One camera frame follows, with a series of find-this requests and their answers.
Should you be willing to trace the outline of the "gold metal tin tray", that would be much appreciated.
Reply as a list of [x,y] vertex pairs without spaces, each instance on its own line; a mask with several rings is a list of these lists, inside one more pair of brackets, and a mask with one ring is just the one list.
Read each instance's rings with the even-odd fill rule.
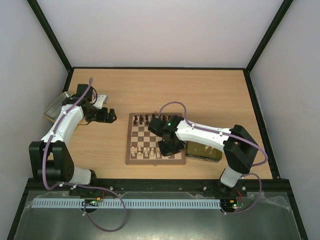
[[185,155],[196,160],[218,163],[222,159],[223,153],[211,146],[188,141]]

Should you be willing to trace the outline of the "wooden chess board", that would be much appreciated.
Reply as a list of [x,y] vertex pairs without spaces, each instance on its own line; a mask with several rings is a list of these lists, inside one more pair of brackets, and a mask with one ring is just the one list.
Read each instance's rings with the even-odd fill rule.
[[148,130],[152,118],[157,118],[157,112],[132,112],[128,118],[126,165],[185,165],[184,151],[176,154],[162,155],[158,142],[161,137]]

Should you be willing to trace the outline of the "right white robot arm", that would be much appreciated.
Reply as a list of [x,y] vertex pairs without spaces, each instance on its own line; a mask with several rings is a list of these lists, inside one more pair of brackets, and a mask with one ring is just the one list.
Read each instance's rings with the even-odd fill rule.
[[256,158],[257,143],[240,125],[233,128],[216,128],[189,122],[173,115],[169,120],[153,117],[148,130],[160,137],[159,150],[163,156],[171,156],[185,148],[185,142],[212,147],[224,153],[227,167],[218,180],[218,191],[229,196],[236,189],[238,180],[249,174]]

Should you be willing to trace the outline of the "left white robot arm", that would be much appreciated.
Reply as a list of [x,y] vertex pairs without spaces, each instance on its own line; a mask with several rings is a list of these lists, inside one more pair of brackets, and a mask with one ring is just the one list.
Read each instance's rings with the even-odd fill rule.
[[112,124],[117,116],[113,108],[106,108],[108,96],[98,94],[91,83],[79,84],[75,94],[63,93],[46,114],[55,114],[48,133],[30,143],[28,151],[34,180],[77,185],[90,185],[96,174],[93,170],[77,167],[68,150],[71,137],[81,121]]

